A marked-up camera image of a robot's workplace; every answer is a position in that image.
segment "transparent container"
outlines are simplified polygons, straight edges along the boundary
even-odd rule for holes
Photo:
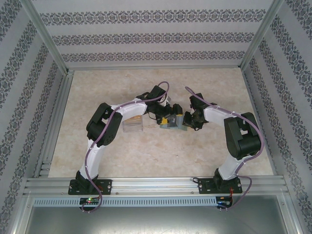
[[[134,116],[122,122],[124,133],[142,132],[143,131],[143,118],[142,116]]]

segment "wall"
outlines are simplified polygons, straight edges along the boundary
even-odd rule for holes
[[[32,177],[62,81],[18,0],[0,0],[0,234]]]
[[[286,0],[244,71],[304,233],[312,233],[311,6],[311,0]]]
[[[240,63],[272,0],[34,0],[69,68]]]

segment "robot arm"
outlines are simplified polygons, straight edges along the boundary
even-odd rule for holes
[[[185,113],[183,120],[185,126],[197,131],[202,128],[204,123],[214,122],[225,129],[229,154],[214,174],[214,182],[217,188],[221,188],[237,177],[236,170],[244,160],[254,156],[260,150],[259,135],[247,122],[232,114],[208,106],[194,96],[190,97],[190,101],[194,112],[192,114],[190,112]],[[257,126],[252,113],[241,115]]]
[[[92,191],[93,186],[90,184],[88,180],[88,176],[86,174],[86,170],[88,170],[88,174],[92,181],[96,181],[98,177],[98,167],[105,151],[107,145],[109,145],[114,139],[119,129],[120,124],[134,116],[140,116],[147,113],[153,113],[156,116],[157,123],[160,124],[161,119],[163,117],[168,117],[171,114],[181,114],[182,108],[178,104],[174,104],[173,107],[170,106],[167,96],[164,96],[160,101],[149,101],[149,102],[138,102],[142,100],[150,100],[153,98],[157,98],[165,93],[165,90],[160,88],[159,86],[155,86],[151,92],[146,92],[140,96],[137,96],[133,101],[133,104],[129,104],[126,106],[121,105],[108,105],[107,103],[102,103],[91,120],[87,125],[87,136],[88,140],[88,149],[91,145],[97,140],[97,138],[102,133],[106,124],[103,122],[103,119],[108,119],[113,110],[117,107],[122,106],[118,109],[113,115],[110,124],[107,126],[107,129],[103,135],[103,137],[97,142],[96,145],[93,146],[91,151],[89,152],[89,156],[87,158],[87,167],[83,163],[81,169],[76,174],[77,182],[86,190]]]

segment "metal bracket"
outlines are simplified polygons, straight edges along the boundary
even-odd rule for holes
[[[96,186],[101,190],[102,195],[110,195],[112,190],[111,179],[97,179]],[[76,179],[72,179],[69,183],[68,195],[98,195],[96,189],[91,192],[86,191]]]
[[[213,178],[193,178],[193,182],[198,184],[199,194],[229,194],[230,188],[233,194],[241,194],[243,192],[240,179],[238,177],[231,180],[228,186],[217,188]]]

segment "yellow object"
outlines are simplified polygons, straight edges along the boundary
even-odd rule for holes
[[[166,118],[162,118],[161,123],[160,124],[167,124],[168,120]]]

